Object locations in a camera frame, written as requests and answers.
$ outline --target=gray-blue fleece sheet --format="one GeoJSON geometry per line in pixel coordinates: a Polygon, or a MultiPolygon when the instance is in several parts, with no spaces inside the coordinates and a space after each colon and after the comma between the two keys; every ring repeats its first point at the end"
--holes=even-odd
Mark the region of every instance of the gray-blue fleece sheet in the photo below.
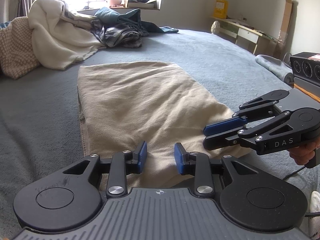
{"type": "MultiPolygon", "coordinates": [[[[39,67],[16,81],[0,77],[0,236],[10,238],[20,229],[12,201],[21,188],[83,156],[76,87],[80,65],[174,62],[234,111],[259,95],[290,89],[252,54],[213,34],[180,30],[151,34],[142,42],[139,49],[101,50],[65,71],[39,67]]],[[[281,178],[298,169],[288,153],[244,159],[281,178]]],[[[318,174],[318,167],[305,169],[289,181],[309,195],[318,189],[318,174]]]]}

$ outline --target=yellow container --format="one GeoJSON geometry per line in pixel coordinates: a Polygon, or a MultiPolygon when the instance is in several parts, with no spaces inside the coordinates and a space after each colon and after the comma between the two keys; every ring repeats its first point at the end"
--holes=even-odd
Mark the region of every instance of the yellow container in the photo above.
{"type": "Polygon", "coordinates": [[[229,2],[227,0],[217,0],[214,8],[213,17],[226,19],[228,13],[229,2]]]}

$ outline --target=human hand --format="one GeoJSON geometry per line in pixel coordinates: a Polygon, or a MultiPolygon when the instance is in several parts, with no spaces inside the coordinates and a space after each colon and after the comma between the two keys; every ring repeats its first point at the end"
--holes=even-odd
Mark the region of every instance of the human hand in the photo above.
{"type": "Polygon", "coordinates": [[[290,149],[290,157],[294,159],[297,165],[306,165],[315,156],[314,150],[319,147],[320,137],[318,137],[314,142],[290,149]]]}

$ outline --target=desk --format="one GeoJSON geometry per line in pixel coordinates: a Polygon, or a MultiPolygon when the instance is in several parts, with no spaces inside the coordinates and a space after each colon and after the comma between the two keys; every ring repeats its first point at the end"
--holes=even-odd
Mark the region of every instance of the desk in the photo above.
{"type": "Polygon", "coordinates": [[[228,39],[231,42],[250,51],[254,55],[264,54],[273,56],[276,40],[228,19],[212,18],[219,21],[220,32],[231,37],[231,39],[228,39]]]}

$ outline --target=orange ribbon cable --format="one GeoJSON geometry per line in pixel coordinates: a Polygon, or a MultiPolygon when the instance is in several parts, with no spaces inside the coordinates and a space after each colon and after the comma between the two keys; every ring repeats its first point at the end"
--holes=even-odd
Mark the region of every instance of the orange ribbon cable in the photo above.
{"type": "Polygon", "coordinates": [[[306,95],[310,96],[311,98],[313,98],[315,101],[320,103],[320,97],[310,93],[309,91],[303,89],[302,87],[297,86],[296,84],[294,84],[294,88],[299,89],[301,92],[305,93],[306,95]]]}

